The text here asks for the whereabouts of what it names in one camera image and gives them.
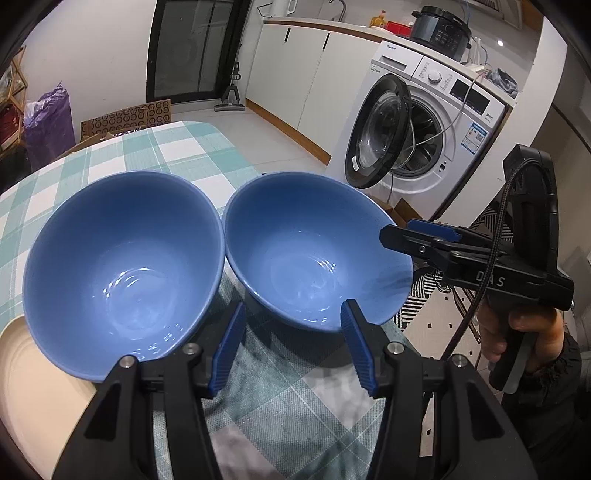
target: washing machine door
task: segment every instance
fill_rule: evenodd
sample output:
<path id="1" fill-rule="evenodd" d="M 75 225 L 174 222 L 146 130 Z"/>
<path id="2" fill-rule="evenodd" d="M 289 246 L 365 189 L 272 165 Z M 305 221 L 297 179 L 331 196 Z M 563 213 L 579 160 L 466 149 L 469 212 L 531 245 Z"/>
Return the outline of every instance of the washing machine door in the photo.
<path id="1" fill-rule="evenodd" d="M 345 176 L 353 187 L 367 189 L 404 161 L 410 143 L 412 100 L 408 86 L 393 73 L 369 92 L 353 127 L 345 157 Z"/>

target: finger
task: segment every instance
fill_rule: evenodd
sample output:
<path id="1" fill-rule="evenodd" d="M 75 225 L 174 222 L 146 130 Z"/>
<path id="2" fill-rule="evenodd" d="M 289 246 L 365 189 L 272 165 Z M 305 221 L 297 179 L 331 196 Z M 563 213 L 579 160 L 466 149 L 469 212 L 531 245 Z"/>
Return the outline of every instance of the finger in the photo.
<path id="1" fill-rule="evenodd" d="M 562 316 L 554 309 L 536 309 L 509 315 L 509 324 L 520 332 L 538 332 L 526 371 L 534 372 L 560 356 L 564 343 Z"/>
<path id="2" fill-rule="evenodd" d="M 491 333 L 486 329 L 480 331 L 480 348 L 482 355 L 491 361 L 498 362 L 507 348 L 507 343 L 500 333 Z"/>
<path id="3" fill-rule="evenodd" d="M 555 328 L 557 323 L 562 326 L 562 321 L 554 309 L 518 309 L 509 314 L 509 325 L 519 332 L 543 333 Z"/>
<path id="4" fill-rule="evenodd" d="M 491 333 L 499 332 L 499 319 L 495 312 L 488 306 L 486 300 L 480 304 L 476 317 L 478 318 L 479 326 L 484 327 Z"/>

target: black sleeve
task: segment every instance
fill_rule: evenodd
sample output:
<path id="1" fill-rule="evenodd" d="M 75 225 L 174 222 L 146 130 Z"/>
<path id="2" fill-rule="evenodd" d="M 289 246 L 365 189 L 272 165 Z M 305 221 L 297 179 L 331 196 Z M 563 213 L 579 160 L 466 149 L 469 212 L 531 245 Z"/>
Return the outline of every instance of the black sleeve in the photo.
<path id="1" fill-rule="evenodd" d="M 591 471 L 591 423 L 575 413 L 581 356 L 577 342 L 564 336 L 560 357 L 505 395 L 502 406 L 534 462 L 540 480 L 581 480 Z"/>

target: white cabinet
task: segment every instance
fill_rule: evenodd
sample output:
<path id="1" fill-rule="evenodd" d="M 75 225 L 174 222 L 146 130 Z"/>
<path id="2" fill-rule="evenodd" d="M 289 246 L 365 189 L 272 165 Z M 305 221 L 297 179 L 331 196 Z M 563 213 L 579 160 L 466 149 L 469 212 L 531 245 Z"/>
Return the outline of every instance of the white cabinet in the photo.
<path id="1" fill-rule="evenodd" d="M 379 43 L 330 33 L 298 130 L 332 155 Z"/>
<path id="2" fill-rule="evenodd" d="M 246 97 L 297 128 L 328 32 L 265 24 Z"/>

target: blue bowl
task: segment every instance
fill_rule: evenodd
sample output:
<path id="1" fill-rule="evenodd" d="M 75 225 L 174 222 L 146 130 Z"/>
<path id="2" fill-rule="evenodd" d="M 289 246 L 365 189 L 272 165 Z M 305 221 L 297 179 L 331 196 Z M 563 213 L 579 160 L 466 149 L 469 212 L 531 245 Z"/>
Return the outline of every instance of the blue bowl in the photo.
<path id="1" fill-rule="evenodd" d="M 410 293 L 408 255 L 387 250 L 392 219 L 360 191 L 311 173 L 251 180 L 224 211 L 226 256 L 262 305 L 295 327 L 340 332 L 340 307 L 356 299 L 381 325 Z"/>
<path id="2" fill-rule="evenodd" d="M 190 182 L 155 171 L 98 180 L 53 213 L 31 248 L 29 330 L 63 371 L 102 381 L 124 355 L 152 360 L 184 341 L 223 262 L 222 223 Z"/>

